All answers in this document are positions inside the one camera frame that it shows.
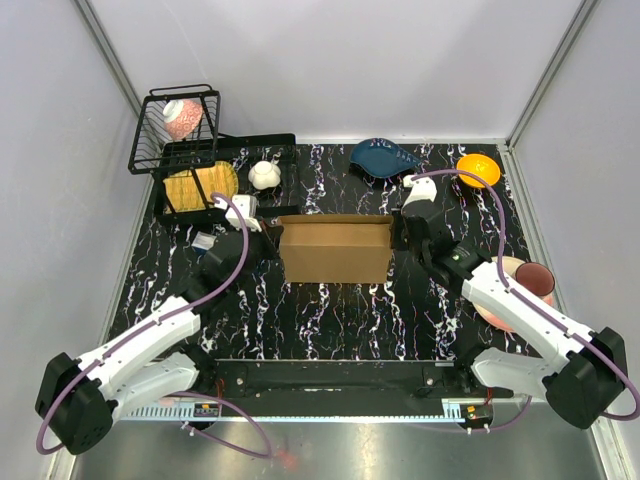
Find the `brown cardboard box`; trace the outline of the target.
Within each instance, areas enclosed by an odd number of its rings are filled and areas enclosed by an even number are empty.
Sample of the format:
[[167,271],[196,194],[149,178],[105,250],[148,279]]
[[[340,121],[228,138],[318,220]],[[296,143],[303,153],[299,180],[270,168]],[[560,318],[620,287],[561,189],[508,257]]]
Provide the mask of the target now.
[[308,214],[279,218],[288,283],[382,284],[392,258],[390,215]]

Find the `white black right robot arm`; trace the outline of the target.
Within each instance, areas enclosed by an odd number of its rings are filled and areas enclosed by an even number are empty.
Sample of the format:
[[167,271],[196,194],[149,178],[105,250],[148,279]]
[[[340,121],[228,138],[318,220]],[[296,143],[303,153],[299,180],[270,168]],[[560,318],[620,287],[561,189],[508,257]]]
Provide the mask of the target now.
[[490,387],[543,398],[567,423],[587,429],[626,390],[620,334],[609,327],[596,332],[524,289],[488,252],[454,240],[431,202],[393,210],[391,246],[410,252],[437,285],[507,323],[537,353],[472,350],[453,374],[463,395],[476,396]]

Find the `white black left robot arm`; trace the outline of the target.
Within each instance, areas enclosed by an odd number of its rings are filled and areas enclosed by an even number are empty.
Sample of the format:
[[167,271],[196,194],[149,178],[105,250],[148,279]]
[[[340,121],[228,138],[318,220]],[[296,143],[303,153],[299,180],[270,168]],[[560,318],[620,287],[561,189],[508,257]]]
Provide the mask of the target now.
[[[77,358],[52,358],[35,403],[42,419],[38,452],[82,454],[116,422],[163,397],[226,393],[217,361],[181,342],[198,333],[262,262],[278,259],[282,233],[261,223],[255,231],[218,235],[177,291],[146,318]],[[51,438],[58,447],[46,446]]]

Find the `silver blue toothpaste tube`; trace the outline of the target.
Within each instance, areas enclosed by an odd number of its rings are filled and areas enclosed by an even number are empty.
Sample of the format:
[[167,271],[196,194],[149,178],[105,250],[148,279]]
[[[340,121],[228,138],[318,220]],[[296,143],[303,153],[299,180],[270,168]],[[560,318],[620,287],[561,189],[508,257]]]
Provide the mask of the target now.
[[194,237],[191,243],[191,246],[195,250],[206,252],[214,245],[215,240],[216,240],[215,235],[211,235],[204,232],[198,232]]

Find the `white flower-shaped cup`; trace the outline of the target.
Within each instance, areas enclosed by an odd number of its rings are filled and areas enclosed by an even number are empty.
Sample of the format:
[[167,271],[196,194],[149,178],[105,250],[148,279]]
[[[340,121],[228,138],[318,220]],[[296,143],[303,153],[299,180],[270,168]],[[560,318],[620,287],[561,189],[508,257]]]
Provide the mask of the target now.
[[256,190],[272,189],[281,182],[281,170],[275,163],[259,161],[250,169],[248,178]]

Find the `dark blue leaf dish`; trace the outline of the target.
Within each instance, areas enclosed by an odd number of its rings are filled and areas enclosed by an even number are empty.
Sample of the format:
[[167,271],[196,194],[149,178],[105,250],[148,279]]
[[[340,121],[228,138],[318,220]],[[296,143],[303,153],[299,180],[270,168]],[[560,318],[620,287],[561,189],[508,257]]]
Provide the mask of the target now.
[[386,179],[414,171],[421,164],[421,159],[390,140],[370,138],[353,147],[350,163],[371,177]]

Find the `woven bamboo tray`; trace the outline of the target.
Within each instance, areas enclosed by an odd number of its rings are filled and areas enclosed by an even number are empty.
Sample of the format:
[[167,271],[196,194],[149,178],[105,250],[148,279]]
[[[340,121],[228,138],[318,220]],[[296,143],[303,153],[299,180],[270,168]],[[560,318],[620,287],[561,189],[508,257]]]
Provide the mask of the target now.
[[183,170],[163,180],[168,198],[167,209],[175,212],[199,211],[208,208],[213,193],[232,198],[239,192],[239,179],[228,162],[213,166]]

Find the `orange round bowl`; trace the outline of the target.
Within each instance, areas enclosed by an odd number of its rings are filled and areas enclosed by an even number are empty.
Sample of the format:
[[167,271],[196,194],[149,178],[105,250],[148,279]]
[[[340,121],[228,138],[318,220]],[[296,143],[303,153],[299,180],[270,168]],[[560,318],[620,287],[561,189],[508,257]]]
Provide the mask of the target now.
[[461,157],[456,168],[460,171],[471,172],[484,180],[489,186],[494,186],[502,176],[498,163],[484,154],[473,153]]

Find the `dark red cup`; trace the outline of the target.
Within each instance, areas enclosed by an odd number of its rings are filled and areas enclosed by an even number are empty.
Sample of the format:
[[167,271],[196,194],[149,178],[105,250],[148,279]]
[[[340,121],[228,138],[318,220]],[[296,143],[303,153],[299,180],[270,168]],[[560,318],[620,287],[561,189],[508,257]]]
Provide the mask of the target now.
[[550,295],[555,289],[555,277],[544,265],[526,262],[517,267],[515,280],[532,294],[538,297]]

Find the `pink patterned ceramic bowl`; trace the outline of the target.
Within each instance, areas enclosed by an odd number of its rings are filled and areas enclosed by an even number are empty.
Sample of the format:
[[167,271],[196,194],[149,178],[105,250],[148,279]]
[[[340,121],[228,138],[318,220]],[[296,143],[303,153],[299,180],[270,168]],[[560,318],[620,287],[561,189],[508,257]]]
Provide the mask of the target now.
[[162,110],[165,129],[174,141],[181,141],[200,124],[203,107],[189,99],[170,100]]

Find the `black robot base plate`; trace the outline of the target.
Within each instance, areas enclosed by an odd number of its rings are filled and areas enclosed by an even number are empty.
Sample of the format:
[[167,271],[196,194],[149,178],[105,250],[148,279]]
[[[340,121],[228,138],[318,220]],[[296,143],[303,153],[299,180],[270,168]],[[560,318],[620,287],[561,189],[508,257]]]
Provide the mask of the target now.
[[498,387],[486,387],[452,363],[396,360],[231,360],[197,367],[185,392],[237,401],[274,392],[400,393],[418,398],[510,398]]

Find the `aluminium front rail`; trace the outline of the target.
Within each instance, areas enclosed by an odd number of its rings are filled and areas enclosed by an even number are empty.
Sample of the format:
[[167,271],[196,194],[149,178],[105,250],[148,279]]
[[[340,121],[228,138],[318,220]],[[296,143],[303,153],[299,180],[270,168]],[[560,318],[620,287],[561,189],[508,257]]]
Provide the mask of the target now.
[[[185,392],[196,380],[197,367],[186,355],[175,354],[152,363],[113,386],[99,386],[114,419],[127,416],[158,417],[153,402],[166,396],[194,398],[196,404],[182,413],[182,418],[197,422],[211,420],[216,414],[213,395]],[[464,403],[480,405],[494,399],[516,399],[521,393],[510,391],[510,398],[418,398],[400,393],[302,393],[274,392],[259,398],[228,401],[227,415],[237,417],[247,411],[259,420],[283,422],[355,422],[373,418],[377,422],[457,422],[467,417]]]

